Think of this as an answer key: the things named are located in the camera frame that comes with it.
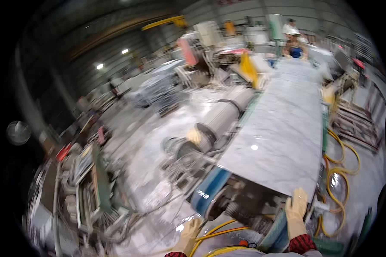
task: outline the hand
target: hand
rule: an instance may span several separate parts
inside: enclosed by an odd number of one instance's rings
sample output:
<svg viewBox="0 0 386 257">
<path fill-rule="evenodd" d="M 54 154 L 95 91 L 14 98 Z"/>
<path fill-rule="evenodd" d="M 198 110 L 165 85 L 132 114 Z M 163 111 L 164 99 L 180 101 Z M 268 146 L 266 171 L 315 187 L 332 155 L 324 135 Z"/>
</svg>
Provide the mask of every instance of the hand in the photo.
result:
<svg viewBox="0 0 386 257">
<path fill-rule="evenodd" d="M 292 198 L 287 198 L 286 200 L 286 218 L 291 219 L 301 219 L 306 213 L 306 207 L 308 206 L 308 194 L 303 188 L 297 188 L 293 191 L 293 204 Z"/>
<path fill-rule="evenodd" d="M 285 212 L 289 240 L 307 234 L 303 222 L 303 216 L 306 213 L 307 206 L 308 194 L 302 188 L 297 188 L 293 191 L 293 202 L 292 198 L 287 198 Z"/>
<path fill-rule="evenodd" d="M 195 245 L 196 237 L 200 232 L 199 228 L 201 223 L 201 219 L 188 221 L 181 231 L 179 242 L 173 247 L 172 251 L 184 253 L 189 256 Z"/>
<path fill-rule="evenodd" d="M 202 220 L 200 218 L 188 221 L 184 225 L 184 229 L 181 231 L 180 238 L 196 239 L 197 235 L 200 232 L 199 227 L 201 223 Z"/>
</svg>

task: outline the hose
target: hose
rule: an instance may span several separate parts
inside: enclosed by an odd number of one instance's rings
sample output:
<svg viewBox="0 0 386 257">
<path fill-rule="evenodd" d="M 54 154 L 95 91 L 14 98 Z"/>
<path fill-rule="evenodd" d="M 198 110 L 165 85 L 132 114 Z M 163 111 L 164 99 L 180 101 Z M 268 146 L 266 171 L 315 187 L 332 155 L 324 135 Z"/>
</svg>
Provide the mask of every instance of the hose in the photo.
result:
<svg viewBox="0 0 386 257">
<path fill-rule="evenodd" d="M 332 158 L 330 158 L 326 154 L 323 155 L 323 158 L 324 158 L 324 161 L 326 164 L 326 174 L 327 174 L 326 190 L 327 190 L 327 193 L 329 194 L 330 198 L 335 203 L 337 203 L 339 206 L 339 208 L 337 208 L 337 209 L 331 209 L 330 212 L 331 213 L 342 212 L 342 223 L 340 224 L 339 228 L 333 234 L 329 234 L 324 228 L 324 218 L 323 218 L 323 215 L 321 215 L 318 219 L 318 225 L 317 225 L 316 233 L 314 235 L 315 237 L 317 237 L 319 235 L 320 228 L 322 229 L 323 234 L 327 237 L 334 237 L 337 234 L 339 234 L 339 232 L 342 230 L 342 228 L 344 227 L 344 225 L 346 223 L 345 206 L 346 206 L 347 201 L 349 200 L 349 195 L 350 195 L 350 185 L 349 185 L 349 180 L 347 179 L 346 174 L 356 175 L 357 173 L 359 173 L 359 170 L 360 170 L 360 157 L 359 157 L 358 153 L 356 152 L 356 150 L 352 146 L 342 142 L 340 140 L 340 138 L 332 130 L 328 129 L 327 131 L 328 131 L 328 134 L 330 136 L 332 136 L 336 141 L 338 141 L 340 146 L 342 147 L 342 158 L 340 160 L 333 160 Z M 343 167 L 333 167 L 333 168 L 329 169 L 329 166 L 330 166 L 329 161 L 333 162 L 335 164 L 343 164 L 343 162 L 345 161 L 345 147 L 348 147 L 356 155 L 357 162 L 358 162 L 357 169 L 354 171 L 352 171 L 350 169 L 343 168 Z M 346 197 L 345 197 L 345 200 L 343 203 L 339 199 L 337 199 L 330 190 L 330 178 L 335 173 L 339 174 L 346 181 Z"/>
<path fill-rule="evenodd" d="M 233 223 L 233 222 L 235 222 L 235 221 L 236 221 L 236 220 L 229 220 L 229 221 L 227 221 L 227 222 L 225 222 L 225 223 L 222 223 L 222 224 L 220 224 L 219 226 L 215 227 L 214 229 L 210 230 L 209 233 L 207 233 L 205 236 L 208 236 L 208 235 L 210 235 L 211 233 L 215 232 L 216 230 L 220 229 L 221 227 L 224 227 L 224 226 L 226 226 L 226 225 L 228 225 L 228 224 L 230 224 L 230 223 Z M 203 239 L 197 240 L 196 242 L 197 242 L 197 243 L 196 243 L 196 245 L 194 246 L 194 248 L 193 248 L 191 254 L 189 255 L 189 257 L 193 257 L 195 251 L 197 250 L 197 247 L 199 247 L 199 245 L 203 242 Z"/>
<path fill-rule="evenodd" d="M 210 235 L 206 235 L 206 236 L 202 236 L 202 237 L 196 238 L 196 242 L 202 241 L 202 240 L 214 237 L 214 236 L 223 235 L 223 234 L 226 234 L 226 233 L 229 233 L 229 232 L 239 231 L 239 230 L 248 229 L 248 228 L 249 227 L 238 227 L 238 228 L 235 228 L 235 229 L 223 230 L 223 231 L 220 231 L 220 232 L 217 232 L 217 233 L 214 233 L 214 234 L 210 234 Z"/>
</svg>

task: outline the white hard hat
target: white hard hat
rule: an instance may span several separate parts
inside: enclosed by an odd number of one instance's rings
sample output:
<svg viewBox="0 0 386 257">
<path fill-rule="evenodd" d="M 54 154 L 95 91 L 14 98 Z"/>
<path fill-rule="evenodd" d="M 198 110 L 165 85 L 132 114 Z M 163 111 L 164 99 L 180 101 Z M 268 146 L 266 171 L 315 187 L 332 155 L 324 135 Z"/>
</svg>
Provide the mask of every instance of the white hard hat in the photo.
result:
<svg viewBox="0 0 386 257">
<path fill-rule="evenodd" d="M 290 29 L 290 33 L 289 33 L 291 36 L 301 36 L 300 32 L 298 30 L 295 30 L 295 29 Z"/>
</svg>

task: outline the roller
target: roller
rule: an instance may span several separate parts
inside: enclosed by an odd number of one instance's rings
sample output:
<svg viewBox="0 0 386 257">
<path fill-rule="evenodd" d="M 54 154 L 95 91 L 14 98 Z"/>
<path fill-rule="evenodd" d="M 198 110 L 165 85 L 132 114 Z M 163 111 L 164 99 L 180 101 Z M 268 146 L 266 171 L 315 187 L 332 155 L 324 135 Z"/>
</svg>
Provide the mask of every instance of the roller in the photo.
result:
<svg viewBox="0 0 386 257">
<path fill-rule="evenodd" d="M 217 101 L 203 122 L 195 125 L 200 134 L 198 147 L 202 152 L 208 152 L 232 123 L 242 116 L 253 96 L 254 91 L 251 88 L 234 87 L 223 99 Z"/>
</svg>

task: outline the ceiling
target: ceiling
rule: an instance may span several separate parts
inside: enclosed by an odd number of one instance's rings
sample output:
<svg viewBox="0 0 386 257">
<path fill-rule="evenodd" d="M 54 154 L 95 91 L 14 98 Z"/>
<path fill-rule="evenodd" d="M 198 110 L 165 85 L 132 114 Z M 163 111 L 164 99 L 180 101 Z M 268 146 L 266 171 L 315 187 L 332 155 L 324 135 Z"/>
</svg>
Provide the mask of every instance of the ceiling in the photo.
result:
<svg viewBox="0 0 386 257">
<path fill-rule="evenodd" d="M 47 0 L 37 10 L 26 31 L 41 44 L 65 53 L 88 38 L 126 22 L 138 29 L 164 14 L 177 14 L 182 1 L 175 0 Z"/>
</svg>

